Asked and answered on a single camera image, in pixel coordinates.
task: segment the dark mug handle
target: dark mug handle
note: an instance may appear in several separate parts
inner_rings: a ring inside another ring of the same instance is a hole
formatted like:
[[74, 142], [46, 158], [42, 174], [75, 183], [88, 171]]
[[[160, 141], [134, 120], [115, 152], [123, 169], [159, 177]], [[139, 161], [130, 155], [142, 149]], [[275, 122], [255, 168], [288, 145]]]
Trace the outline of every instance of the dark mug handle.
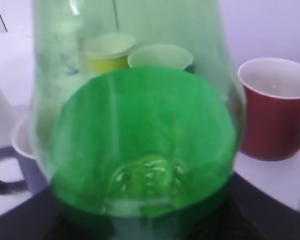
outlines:
[[[0, 148], [0, 161], [6, 158], [19, 159], [19, 155], [12, 146]], [[13, 193], [26, 192], [28, 186], [25, 180], [4, 182], [0, 180], [0, 195], [10, 195]]]

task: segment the red cup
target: red cup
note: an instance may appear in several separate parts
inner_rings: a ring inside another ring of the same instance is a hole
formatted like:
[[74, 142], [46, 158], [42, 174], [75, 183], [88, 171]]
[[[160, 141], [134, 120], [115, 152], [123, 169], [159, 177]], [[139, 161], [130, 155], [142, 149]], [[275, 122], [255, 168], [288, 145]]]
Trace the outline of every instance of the red cup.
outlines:
[[242, 153], [265, 161], [300, 150], [300, 63], [260, 58], [238, 70], [247, 99]]

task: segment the green plastic bottle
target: green plastic bottle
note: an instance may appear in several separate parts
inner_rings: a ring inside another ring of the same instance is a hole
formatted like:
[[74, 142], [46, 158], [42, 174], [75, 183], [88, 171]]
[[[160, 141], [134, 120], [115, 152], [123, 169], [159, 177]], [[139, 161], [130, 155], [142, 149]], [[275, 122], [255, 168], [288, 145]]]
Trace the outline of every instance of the green plastic bottle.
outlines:
[[213, 240], [245, 120], [215, 0], [34, 0], [32, 141], [99, 240]]

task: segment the plastic cup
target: plastic cup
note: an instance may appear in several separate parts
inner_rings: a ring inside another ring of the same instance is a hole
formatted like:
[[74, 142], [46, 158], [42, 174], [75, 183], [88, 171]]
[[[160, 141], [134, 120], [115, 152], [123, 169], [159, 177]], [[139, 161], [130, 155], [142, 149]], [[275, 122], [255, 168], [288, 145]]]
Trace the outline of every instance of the plastic cup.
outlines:
[[128, 57], [128, 64], [131, 68], [153, 66], [185, 70], [193, 61], [193, 55], [186, 49], [163, 44], [143, 46]]
[[129, 34], [108, 33], [87, 40], [84, 53], [93, 72], [106, 74], [129, 67], [127, 57], [135, 42]]

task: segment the white table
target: white table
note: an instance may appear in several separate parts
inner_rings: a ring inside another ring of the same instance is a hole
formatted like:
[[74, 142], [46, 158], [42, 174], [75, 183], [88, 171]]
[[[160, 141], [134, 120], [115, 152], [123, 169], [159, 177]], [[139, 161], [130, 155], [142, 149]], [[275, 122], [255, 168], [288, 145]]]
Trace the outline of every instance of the white table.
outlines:
[[[31, 38], [0, 33], [0, 87], [18, 112], [29, 105], [34, 84]], [[284, 161], [264, 162], [237, 155], [235, 170], [257, 188], [300, 211], [300, 152]], [[19, 178], [15, 163], [1, 166], [5, 178]], [[30, 195], [0, 197], [0, 214], [29, 199]]]

